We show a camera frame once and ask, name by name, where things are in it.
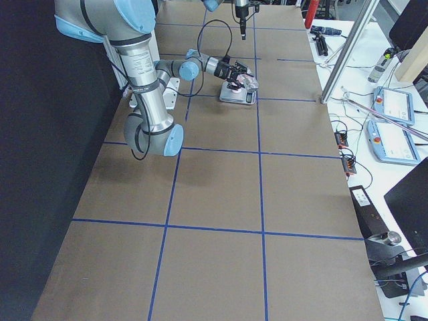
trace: fire extinguisher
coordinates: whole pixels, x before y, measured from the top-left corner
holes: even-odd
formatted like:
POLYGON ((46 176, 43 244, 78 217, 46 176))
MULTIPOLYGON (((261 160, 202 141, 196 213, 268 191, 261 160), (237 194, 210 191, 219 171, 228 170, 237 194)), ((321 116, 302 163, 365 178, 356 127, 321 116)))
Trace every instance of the fire extinguisher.
POLYGON ((315 18, 316 10, 318 9, 318 6, 320 5, 320 0, 311 0, 308 8, 308 13, 306 14, 305 19, 305 28, 309 29, 312 25, 312 20, 315 18))

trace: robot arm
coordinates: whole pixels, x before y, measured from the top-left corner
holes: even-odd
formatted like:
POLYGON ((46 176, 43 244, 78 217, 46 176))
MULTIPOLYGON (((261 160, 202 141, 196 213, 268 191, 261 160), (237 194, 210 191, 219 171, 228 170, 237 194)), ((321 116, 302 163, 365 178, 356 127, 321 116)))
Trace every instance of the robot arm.
MULTIPOLYGON (((239 19, 239 28, 241 30, 241 38, 245 40, 247 37, 247 17, 249 8, 254 7, 255 13, 260 11, 260 3, 270 4, 270 0, 232 0, 235 4, 235 16, 239 19)), ((215 11, 224 0, 202 0, 204 6, 210 12, 215 11)))
POLYGON ((163 156, 180 151, 183 127, 175 124, 163 100, 172 76, 190 81, 203 70, 226 80, 231 90, 258 89, 257 80, 244 65, 231 66, 194 50, 185 60, 161 60, 155 65, 148 46, 155 25, 151 0, 56 0, 55 7, 62 34, 98 43, 106 35, 118 52, 137 101, 124 125, 132 150, 163 156))

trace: white table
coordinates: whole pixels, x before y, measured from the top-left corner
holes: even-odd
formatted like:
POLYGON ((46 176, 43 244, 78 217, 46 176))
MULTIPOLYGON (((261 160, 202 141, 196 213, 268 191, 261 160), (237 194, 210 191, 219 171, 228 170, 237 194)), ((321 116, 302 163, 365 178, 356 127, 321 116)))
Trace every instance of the white table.
MULTIPOLYGON (((317 19, 313 22, 313 25, 321 25, 324 27, 333 27, 336 29, 341 29, 342 35, 345 36, 349 34, 352 24, 352 21, 331 21, 317 19)), ((329 58, 330 55, 345 42, 345 38, 340 36, 326 36, 329 56, 324 57, 318 56, 317 54, 315 42, 312 40, 314 35, 311 35, 308 32, 308 37, 310 40, 312 55, 314 56, 314 61, 316 62, 316 64, 323 63, 325 59, 329 58)), ((348 66, 374 66, 377 63, 377 60, 379 59, 381 54, 390 46, 391 45, 382 33, 379 25, 377 23, 369 23, 352 53, 351 59, 348 62, 348 66)), ((329 64, 334 65, 338 56, 339 55, 336 55, 336 57, 333 58, 329 64)), ((370 92, 373 92, 377 86, 387 86, 388 83, 385 83, 385 80, 388 79, 391 70, 394 68, 397 62, 398 59, 394 58, 394 60, 390 63, 388 69, 385 71, 382 78, 377 84, 371 84, 367 81, 367 76, 370 74, 372 68, 346 68, 336 89, 333 91, 332 97, 340 99, 347 91, 356 92, 359 94, 368 94, 370 92)), ((331 66, 330 69, 322 68, 319 65, 317 66, 318 77, 320 78, 320 83, 323 88, 327 82, 328 77, 330 76, 332 69, 333 66, 331 66)), ((390 88, 401 88, 410 85, 411 83, 398 82, 397 79, 393 76, 390 88)), ((413 86, 403 88, 401 90, 412 93, 415 110, 420 110, 424 112, 428 111, 426 105, 423 103, 420 95, 413 86)), ((372 95, 358 96, 355 94, 350 94, 350 98, 355 100, 356 102, 361 103, 364 106, 369 107, 372 104, 372 95)), ((365 111, 358 110, 356 107, 350 104, 345 104, 343 106, 342 102, 330 100, 327 106, 331 120, 339 119, 343 121, 348 126, 348 129, 360 129, 361 127, 355 121, 346 117, 345 113, 355 118, 360 123, 363 123, 367 117, 367 113, 365 111)), ((415 120, 416 122, 413 128, 428 132, 428 115, 416 114, 415 120)), ((333 129, 335 129, 337 125, 337 122, 332 123, 333 129)), ((339 124, 338 129, 340 130, 343 128, 343 125, 339 124)), ((370 150, 365 126, 361 134, 360 142, 358 143, 359 135, 360 134, 357 131, 348 132, 348 143, 350 149, 354 153, 356 152, 357 161, 367 167, 373 175, 372 185, 366 191, 372 202, 374 203, 375 207, 377 208, 378 212, 381 214, 381 217, 387 224, 388 228, 392 231, 397 231, 403 236, 403 233, 401 232, 399 226, 391 215, 391 212, 389 211, 389 208, 387 207, 383 196, 414 167, 406 165, 380 163, 376 160, 374 154, 370 150)), ((414 136, 412 137, 415 143, 426 143, 420 138, 414 136)), ((417 150, 421 159, 428 157, 428 146, 418 146, 417 150)), ((363 187, 366 187, 370 183, 370 175, 358 165, 356 166, 356 170, 357 174, 349 178, 348 185, 350 187, 356 185, 362 185, 363 187)), ((411 246, 405 238, 403 238, 401 245, 405 249, 411 249, 411 246)), ((428 282, 428 277, 426 275, 424 277, 424 280, 425 282, 428 282)), ((378 295, 384 316, 386 318, 398 318, 401 310, 399 302, 404 302, 405 297, 388 299, 384 296, 380 288, 378 288, 378 295)), ((417 298, 412 297, 409 302, 410 305, 406 307, 402 319, 410 320, 410 315, 418 315, 428 318, 428 291, 425 291, 425 296, 419 296, 417 298)))

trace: metal pole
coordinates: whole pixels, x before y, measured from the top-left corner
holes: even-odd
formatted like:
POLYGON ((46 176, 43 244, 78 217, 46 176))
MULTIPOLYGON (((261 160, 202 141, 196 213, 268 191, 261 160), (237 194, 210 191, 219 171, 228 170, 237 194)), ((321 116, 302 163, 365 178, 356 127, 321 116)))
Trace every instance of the metal pole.
POLYGON ((413 128, 403 126, 399 124, 398 122, 395 122, 394 120, 389 119, 388 117, 383 116, 380 112, 377 112, 374 109, 367 108, 366 106, 363 106, 362 104, 359 104, 358 102, 355 102, 352 99, 346 99, 347 102, 350 102, 351 104, 357 105, 359 108, 362 108, 366 110, 367 112, 375 115, 376 117, 382 118, 383 120, 386 120, 387 122, 394 124, 395 126, 398 126, 402 130, 405 130, 406 132, 410 132, 412 135, 415 135, 416 137, 419 137, 420 139, 426 140, 428 142, 428 137, 425 135, 422 135, 421 133, 415 131, 413 128))
POLYGON ((362 5, 360 14, 358 15, 358 18, 356 18, 356 21, 352 26, 352 29, 350 30, 349 36, 345 42, 345 46, 342 52, 340 53, 339 58, 337 59, 337 62, 336 62, 336 65, 334 66, 332 74, 327 80, 326 87, 324 88, 324 91, 322 92, 322 95, 321 95, 321 103, 326 104, 327 101, 330 99, 333 93, 333 90, 335 89, 348 63, 351 53, 358 39, 360 39, 364 29, 366 28, 366 25, 369 22, 373 14, 373 11, 376 9, 376 6, 379 3, 379 1, 380 0, 366 0, 362 5))

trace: light blue joint cap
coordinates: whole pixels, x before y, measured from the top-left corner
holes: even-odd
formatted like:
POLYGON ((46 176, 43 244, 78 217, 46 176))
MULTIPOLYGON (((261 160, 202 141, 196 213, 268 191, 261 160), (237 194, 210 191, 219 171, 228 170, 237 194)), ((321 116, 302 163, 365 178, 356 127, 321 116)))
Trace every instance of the light blue joint cap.
POLYGON ((144 34, 153 31, 156 15, 151 0, 114 0, 114 4, 135 31, 144 34))
POLYGON ((163 150, 163 156, 175 156, 181 150, 183 145, 183 140, 185 137, 185 131, 181 125, 175 124, 171 133, 167 138, 165 143, 165 148, 163 150))
POLYGON ((203 4, 210 12, 214 12, 219 7, 219 4, 216 2, 216 0, 204 0, 203 4))
POLYGON ((104 41, 104 38, 100 35, 96 35, 95 33, 88 31, 86 29, 83 29, 78 25, 74 25, 73 23, 62 19, 57 15, 54 15, 54 17, 56 21, 56 29, 58 29, 58 31, 63 35, 66 35, 74 39, 95 42, 95 43, 102 43, 104 41))
POLYGON ((180 67, 180 77, 190 82, 199 74, 199 67, 194 62, 183 62, 180 67))
POLYGON ((198 52, 198 51, 194 50, 194 49, 189 49, 188 52, 186 53, 186 59, 189 59, 190 57, 193 57, 193 54, 195 52, 198 52))

